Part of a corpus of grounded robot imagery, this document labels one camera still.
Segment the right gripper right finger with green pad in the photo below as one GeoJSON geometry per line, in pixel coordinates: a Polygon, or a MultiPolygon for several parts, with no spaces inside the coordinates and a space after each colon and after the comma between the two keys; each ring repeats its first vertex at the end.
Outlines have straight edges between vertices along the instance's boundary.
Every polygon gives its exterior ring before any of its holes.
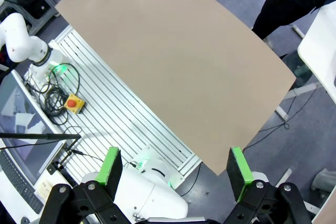
{"type": "Polygon", "coordinates": [[[230,148],[226,171],[236,205],[224,223],[311,223],[297,186],[255,179],[240,147],[230,148]]]}

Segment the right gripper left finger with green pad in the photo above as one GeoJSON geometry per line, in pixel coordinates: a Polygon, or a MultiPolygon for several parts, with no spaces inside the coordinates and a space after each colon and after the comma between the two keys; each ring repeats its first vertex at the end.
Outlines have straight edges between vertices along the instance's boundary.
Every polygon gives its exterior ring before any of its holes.
{"type": "Polygon", "coordinates": [[[97,176],[72,188],[56,184],[51,189],[40,223],[81,223],[95,215],[99,223],[130,223],[114,203],[123,165],[121,151],[109,148],[97,176]]]}

